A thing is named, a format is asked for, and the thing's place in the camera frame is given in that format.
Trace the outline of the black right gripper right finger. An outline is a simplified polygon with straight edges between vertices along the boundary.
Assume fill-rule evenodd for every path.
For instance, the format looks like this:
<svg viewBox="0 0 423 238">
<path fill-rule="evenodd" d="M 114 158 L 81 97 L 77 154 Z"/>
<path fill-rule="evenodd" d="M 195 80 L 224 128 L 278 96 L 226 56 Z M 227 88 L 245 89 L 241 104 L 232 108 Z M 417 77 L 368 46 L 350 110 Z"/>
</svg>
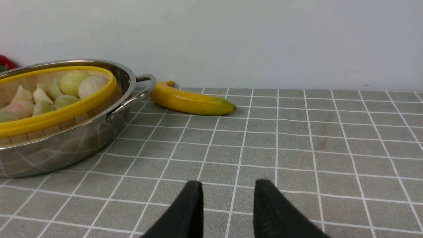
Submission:
<svg viewBox="0 0 423 238">
<path fill-rule="evenodd" d="M 329 238 L 267 179 L 255 182 L 253 230 L 256 238 Z"/>
</svg>

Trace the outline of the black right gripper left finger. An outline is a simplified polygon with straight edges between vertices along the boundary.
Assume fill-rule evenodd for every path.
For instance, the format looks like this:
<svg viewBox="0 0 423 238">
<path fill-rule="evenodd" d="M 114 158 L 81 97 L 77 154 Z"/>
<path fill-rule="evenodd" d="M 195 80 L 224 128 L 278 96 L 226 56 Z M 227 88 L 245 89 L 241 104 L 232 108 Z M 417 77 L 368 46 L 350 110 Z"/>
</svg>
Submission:
<svg viewBox="0 0 423 238">
<path fill-rule="evenodd" d="M 204 194 L 202 184 L 185 183 L 171 206 L 141 236 L 142 238 L 202 238 L 204 236 Z"/>
</svg>

